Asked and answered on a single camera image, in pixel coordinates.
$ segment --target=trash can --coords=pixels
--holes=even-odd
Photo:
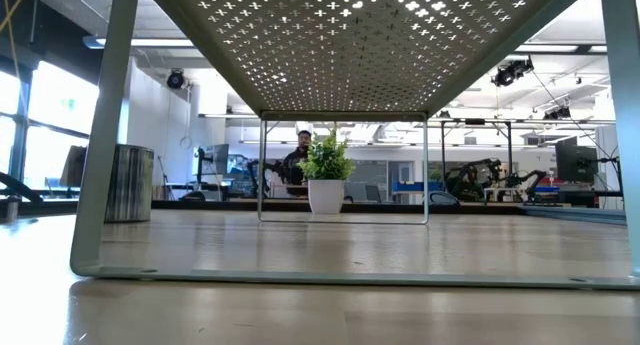
[[[149,221],[153,150],[116,145],[105,222]]]

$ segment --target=perforated metal panel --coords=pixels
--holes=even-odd
[[[437,110],[573,0],[157,1],[261,113]]]

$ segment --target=wooden floor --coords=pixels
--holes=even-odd
[[[81,279],[68,269],[74,220],[0,225],[0,344],[640,343],[636,293]],[[626,276],[630,267],[624,227],[506,216],[439,215],[427,228],[154,211],[150,224],[106,225],[101,250],[107,264],[206,269]]]

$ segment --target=white pot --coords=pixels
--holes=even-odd
[[[309,205],[314,214],[339,214],[343,198],[342,180],[309,180]]]

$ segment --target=person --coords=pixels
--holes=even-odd
[[[307,130],[300,131],[298,133],[298,147],[295,151],[284,158],[283,166],[285,170],[285,177],[291,185],[302,185],[304,174],[302,173],[302,169],[298,167],[298,163],[307,159],[310,144],[311,133]],[[306,189],[289,188],[287,189],[287,192],[291,195],[302,196],[306,194]]]

